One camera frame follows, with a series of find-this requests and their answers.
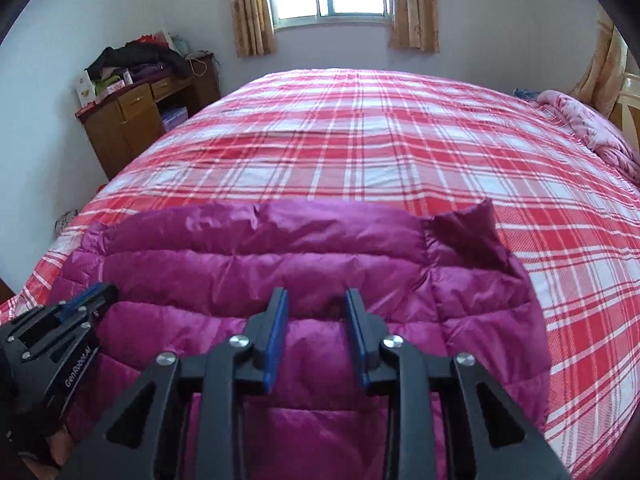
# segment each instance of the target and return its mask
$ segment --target hand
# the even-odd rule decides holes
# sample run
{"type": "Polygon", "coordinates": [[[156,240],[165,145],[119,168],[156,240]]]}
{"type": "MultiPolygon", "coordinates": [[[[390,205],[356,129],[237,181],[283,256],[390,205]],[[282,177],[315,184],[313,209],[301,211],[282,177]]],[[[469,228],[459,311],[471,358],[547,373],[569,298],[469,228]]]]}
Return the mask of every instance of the hand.
{"type": "MultiPolygon", "coordinates": [[[[62,428],[52,437],[48,438],[51,457],[54,462],[62,467],[74,450],[74,443],[66,428],[62,428]]],[[[58,470],[48,465],[42,465],[32,458],[22,459],[38,480],[54,480],[58,470]]]]}

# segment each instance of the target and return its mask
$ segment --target wall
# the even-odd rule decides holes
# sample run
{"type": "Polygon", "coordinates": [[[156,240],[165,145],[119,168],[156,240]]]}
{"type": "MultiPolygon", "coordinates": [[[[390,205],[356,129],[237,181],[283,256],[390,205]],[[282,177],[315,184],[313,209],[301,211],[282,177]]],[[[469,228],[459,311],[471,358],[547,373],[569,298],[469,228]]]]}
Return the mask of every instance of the wall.
{"type": "Polygon", "coordinates": [[[505,92],[567,90],[587,68],[596,40],[596,0],[440,0],[437,56],[388,49],[381,25],[332,25],[281,30],[276,54],[240,60],[229,0],[163,1],[172,33],[194,50],[215,52],[224,92],[269,72],[327,67],[423,73],[505,92]]]}
{"type": "Polygon", "coordinates": [[[161,25],[155,0],[31,0],[0,46],[0,277],[19,290],[106,177],[82,126],[73,78],[107,45],[161,25]]]}

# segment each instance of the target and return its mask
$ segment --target window frame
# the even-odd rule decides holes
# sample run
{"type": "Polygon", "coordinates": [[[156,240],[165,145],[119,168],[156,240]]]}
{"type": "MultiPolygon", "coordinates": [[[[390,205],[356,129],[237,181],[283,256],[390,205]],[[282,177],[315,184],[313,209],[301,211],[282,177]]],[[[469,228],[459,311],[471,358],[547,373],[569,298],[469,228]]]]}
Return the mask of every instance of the window frame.
{"type": "Polygon", "coordinates": [[[335,12],[333,0],[327,0],[329,13],[327,16],[320,14],[320,0],[316,0],[317,13],[315,16],[299,16],[296,18],[281,19],[278,16],[278,7],[276,0],[269,0],[271,5],[271,15],[273,17],[273,28],[282,30],[283,28],[305,27],[309,25],[328,25],[331,23],[352,23],[365,25],[369,24],[388,24],[393,16],[394,0],[384,0],[385,12],[377,14],[374,12],[335,12]]]}

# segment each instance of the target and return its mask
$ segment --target beige curtain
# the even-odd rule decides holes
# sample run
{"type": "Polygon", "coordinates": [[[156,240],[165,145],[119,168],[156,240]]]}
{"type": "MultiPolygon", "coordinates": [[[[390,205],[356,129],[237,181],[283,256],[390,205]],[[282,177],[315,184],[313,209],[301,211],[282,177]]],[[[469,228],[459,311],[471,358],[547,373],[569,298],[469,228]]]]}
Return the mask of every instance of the beige curtain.
{"type": "Polygon", "coordinates": [[[609,117],[620,95],[628,47],[609,15],[598,19],[598,41],[591,64],[572,96],[609,117]]]}
{"type": "Polygon", "coordinates": [[[438,0],[394,0],[391,46],[439,52],[438,0]]]}
{"type": "Polygon", "coordinates": [[[269,0],[231,0],[238,57],[264,56],[275,51],[269,0]]]}

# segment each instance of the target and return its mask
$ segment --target red plaid bedsheet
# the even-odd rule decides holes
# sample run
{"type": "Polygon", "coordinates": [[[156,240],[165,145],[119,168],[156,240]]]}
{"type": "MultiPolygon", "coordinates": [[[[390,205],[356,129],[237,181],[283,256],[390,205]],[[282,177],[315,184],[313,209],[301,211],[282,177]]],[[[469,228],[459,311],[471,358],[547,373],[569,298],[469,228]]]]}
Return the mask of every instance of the red plaid bedsheet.
{"type": "Polygon", "coordinates": [[[417,215],[489,197],[530,272],[554,366],[546,438],[574,476],[638,404],[640,193],[538,104],[476,86],[353,70],[268,75],[135,160],[38,263],[2,320],[44,302],[87,226],[210,200],[382,202],[417,215]]]}

